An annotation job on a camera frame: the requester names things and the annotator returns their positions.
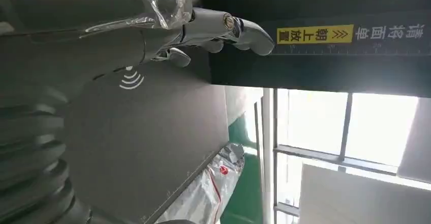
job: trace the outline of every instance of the red logo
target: red logo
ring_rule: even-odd
[[[221,167],[220,167],[220,172],[221,172],[223,175],[227,175],[227,174],[228,174],[228,172],[229,172],[229,170],[228,170],[228,168],[227,168],[227,167],[225,167],[225,166],[221,166]]]

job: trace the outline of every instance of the plastic bag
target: plastic bag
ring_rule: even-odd
[[[155,223],[187,219],[196,224],[216,224],[243,168],[242,146],[225,146]]]

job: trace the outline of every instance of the green floor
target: green floor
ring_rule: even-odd
[[[257,150],[256,142],[248,138],[244,115],[229,126],[229,138],[230,142]],[[245,223],[262,223],[259,161],[256,155],[248,153],[242,175],[221,217],[221,224]]]

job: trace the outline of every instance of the yellow label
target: yellow label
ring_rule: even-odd
[[[351,43],[353,24],[277,28],[277,44]]]

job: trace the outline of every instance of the plastic wrap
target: plastic wrap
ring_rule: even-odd
[[[244,150],[237,144],[224,147],[181,193],[156,223],[187,219],[196,224],[216,224],[244,167]]]
[[[190,21],[192,11],[186,0],[8,0],[0,10],[6,17],[0,23],[7,27],[0,35],[52,29],[91,34],[129,26],[173,29]]]

